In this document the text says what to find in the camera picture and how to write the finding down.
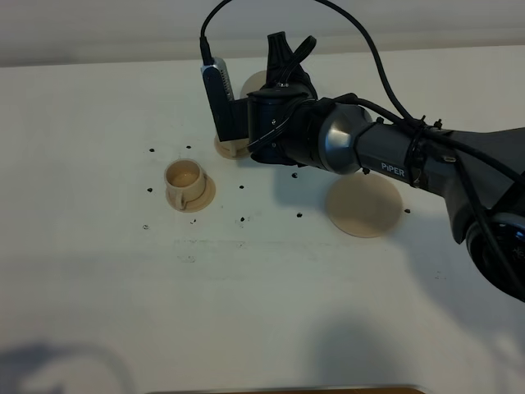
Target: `table surface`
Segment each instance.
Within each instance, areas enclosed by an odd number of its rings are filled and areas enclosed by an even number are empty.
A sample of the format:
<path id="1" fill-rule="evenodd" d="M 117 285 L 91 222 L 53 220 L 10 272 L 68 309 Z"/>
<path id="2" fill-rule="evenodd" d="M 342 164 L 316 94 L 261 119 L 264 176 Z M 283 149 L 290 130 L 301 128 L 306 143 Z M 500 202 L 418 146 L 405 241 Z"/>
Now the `table surface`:
<path id="1" fill-rule="evenodd" d="M 418 117 L 481 132 L 525 125 L 525 47 L 382 56 Z M 369 54 L 304 65 L 321 96 L 391 108 Z M 229 60 L 235 92 L 265 66 Z M 444 201 L 393 181 L 411 210 L 397 230 L 341 233 L 323 212 L 334 174 L 216 154 L 199 67 L 0 70 L 3 384 L 523 392 L 525 305 L 454 243 Z M 162 173 L 177 158 L 198 160 L 217 184 L 201 212 L 165 200 Z"/>

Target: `black cable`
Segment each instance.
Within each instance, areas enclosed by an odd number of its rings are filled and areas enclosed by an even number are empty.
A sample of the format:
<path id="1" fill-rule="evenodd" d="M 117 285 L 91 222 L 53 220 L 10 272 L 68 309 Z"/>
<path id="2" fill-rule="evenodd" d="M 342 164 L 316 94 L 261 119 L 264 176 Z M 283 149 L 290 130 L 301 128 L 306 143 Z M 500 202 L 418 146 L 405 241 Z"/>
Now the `black cable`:
<path id="1" fill-rule="evenodd" d="M 390 112 L 388 109 L 373 103 L 372 101 L 365 100 L 364 98 L 358 97 L 355 93 L 348 93 L 344 94 L 340 97 L 336 97 L 333 99 L 336 103 L 341 104 L 353 104 L 353 105 L 360 105 L 361 107 L 368 108 L 371 111 L 374 111 L 377 115 L 381 115 L 386 120 L 391 121 L 395 125 L 401 125 L 403 124 L 403 119 L 395 115 L 393 112 Z M 412 134 L 409 130 L 403 128 L 402 131 L 405 134 Z"/>
<path id="2" fill-rule="evenodd" d="M 511 267 L 507 256 L 505 256 L 505 254 L 501 250 L 500 244 L 498 243 L 498 240 L 495 238 L 494 233 L 491 230 L 491 227 L 489 225 L 489 219 L 485 213 L 485 209 L 483 208 L 482 203 L 479 200 L 476 189 L 474 188 L 470 176 L 468 176 L 467 171 L 459 158 L 456 161 L 456 168 L 458 170 L 459 179 L 461 180 L 465 194 L 467 195 L 468 202 L 470 203 L 470 206 L 472 208 L 472 213 L 476 218 L 477 224 L 482 230 L 482 234 L 485 237 L 487 244 L 491 248 L 492 254 L 503 264 L 504 269 L 509 275 L 510 281 L 514 284 L 516 290 L 519 293 L 519 299 L 525 302 L 525 286 L 516 276 L 516 272 Z"/>
<path id="3" fill-rule="evenodd" d="M 204 20 L 203 26 L 200 30 L 200 48 L 201 48 L 201 54 L 203 56 L 203 62 L 204 65 L 209 66 L 213 64 L 213 57 L 212 53 L 210 51 L 210 47 L 208 45 L 208 41 L 206 39 L 206 28 L 208 27 L 208 24 L 212 20 L 212 18 L 229 2 L 232 0 L 222 0 L 213 10 L 210 12 L 210 14 L 206 17 Z M 414 123 L 414 118 L 412 115 L 409 114 L 409 112 L 401 105 L 397 97 L 395 97 L 394 90 L 392 90 L 392 87 L 390 86 L 390 82 L 388 81 L 388 78 L 386 78 L 385 68 L 383 67 L 383 63 L 381 61 L 381 57 L 379 56 L 379 52 L 377 51 L 376 45 L 374 44 L 374 41 L 372 40 L 372 37 L 367 32 L 367 30 L 359 23 L 357 19 L 355 19 L 352 15 L 350 15 L 347 11 L 345 11 L 343 8 L 336 6 L 333 2 L 329 2 L 328 0 L 313 0 L 314 2 L 318 2 L 324 6 L 327 6 L 328 8 L 334 10 L 335 12 L 342 15 L 344 18 L 346 18 L 352 25 L 354 25 L 359 33 L 364 37 L 365 41 L 368 44 L 368 47 L 370 48 L 370 52 L 372 52 L 372 55 L 374 57 L 374 62 L 376 63 L 377 72 L 379 73 L 379 78 L 381 79 L 381 83 L 383 85 L 383 89 L 386 92 L 386 95 L 388 96 L 388 99 L 392 102 L 395 109 L 401 114 L 401 116 L 408 121 L 409 123 Z"/>

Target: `beige cup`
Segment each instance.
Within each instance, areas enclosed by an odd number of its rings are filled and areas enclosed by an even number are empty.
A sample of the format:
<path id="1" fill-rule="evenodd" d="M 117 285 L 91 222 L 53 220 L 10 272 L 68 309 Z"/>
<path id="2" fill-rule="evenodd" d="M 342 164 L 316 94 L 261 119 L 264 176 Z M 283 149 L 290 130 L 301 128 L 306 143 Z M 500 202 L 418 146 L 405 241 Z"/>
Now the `beige cup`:
<path id="1" fill-rule="evenodd" d="M 215 195 L 215 185 L 197 162 L 176 160 L 164 172 L 166 196 L 178 211 L 195 212 L 206 207 Z"/>

